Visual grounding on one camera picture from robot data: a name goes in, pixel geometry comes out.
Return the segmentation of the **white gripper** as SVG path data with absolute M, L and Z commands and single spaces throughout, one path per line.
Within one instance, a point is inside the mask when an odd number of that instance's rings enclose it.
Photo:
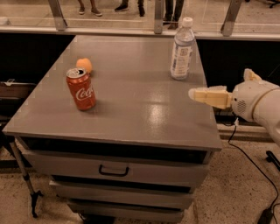
M 226 86 L 196 87 L 188 91 L 189 97 L 196 102 L 205 103 L 217 109 L 231 107 L 234 113 L 248 122 L 253 122 L 253 112 L 259 100 L 268 92 L 279 89 L 279 86 L 262 78 L 252 69 L 246 68 L 244 82 L 234 87 L 233 93 Z

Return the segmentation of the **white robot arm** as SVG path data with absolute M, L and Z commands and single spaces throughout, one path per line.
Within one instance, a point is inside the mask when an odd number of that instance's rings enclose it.
M 246 68 L 244 82 L 236 85 L 232 93 L 225 86 L 191 88 L 189 97 L 217 109 L 231 108 L 246 120 L 263 126 L 272 140 L 280 146 L 280 87 L 263 80 Z

